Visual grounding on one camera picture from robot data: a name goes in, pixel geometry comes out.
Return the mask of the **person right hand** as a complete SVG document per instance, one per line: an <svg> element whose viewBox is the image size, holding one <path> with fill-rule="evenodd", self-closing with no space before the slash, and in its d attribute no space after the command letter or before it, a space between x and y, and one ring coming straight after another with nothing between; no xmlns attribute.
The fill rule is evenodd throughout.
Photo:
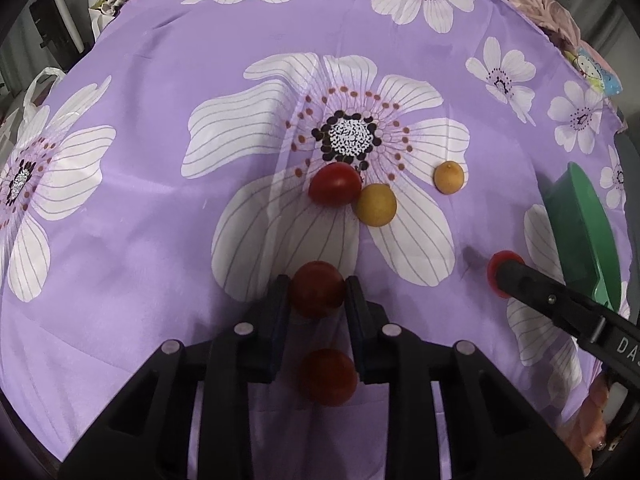
<svg viewBox="0 0 640 480"><path fill-rule="evenodd" d="M558 435L578 461L585 477L590 474L593 453L605 447L606 425L603 410L610 396L610 385L604 373L592 382L588 396L572 418L559 429Z"/></svg>

